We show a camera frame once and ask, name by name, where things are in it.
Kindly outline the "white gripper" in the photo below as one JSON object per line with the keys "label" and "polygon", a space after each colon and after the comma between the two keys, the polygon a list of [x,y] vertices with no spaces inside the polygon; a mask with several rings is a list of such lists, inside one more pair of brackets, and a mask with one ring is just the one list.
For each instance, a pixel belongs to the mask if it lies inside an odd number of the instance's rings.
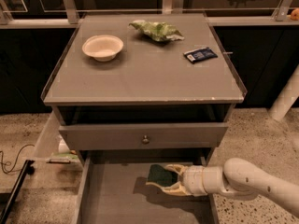
{"label": "white gripper", "polygon": [[218,166],[204,167],[194,165],[187,167],[182,164],[167,164],[164,169],[172,176],[182,176],[182,182],[163,187],[158,183],[147,182],[147,186],[160,189],[171,196],[206,196],[212,193],[221,193],[225,190],[222,168]]}

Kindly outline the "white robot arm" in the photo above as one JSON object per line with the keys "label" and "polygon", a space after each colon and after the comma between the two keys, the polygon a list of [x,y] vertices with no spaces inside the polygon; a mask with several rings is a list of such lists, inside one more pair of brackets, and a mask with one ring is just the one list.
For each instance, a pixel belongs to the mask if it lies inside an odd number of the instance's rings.
{"label": "white robot arm", "polygon": [[220,196],[252,200],[258,195],[299,217],[299,186],[268,174],[249,161],[227,160],[223,166],[152,164],[147,185],[172,196]]}

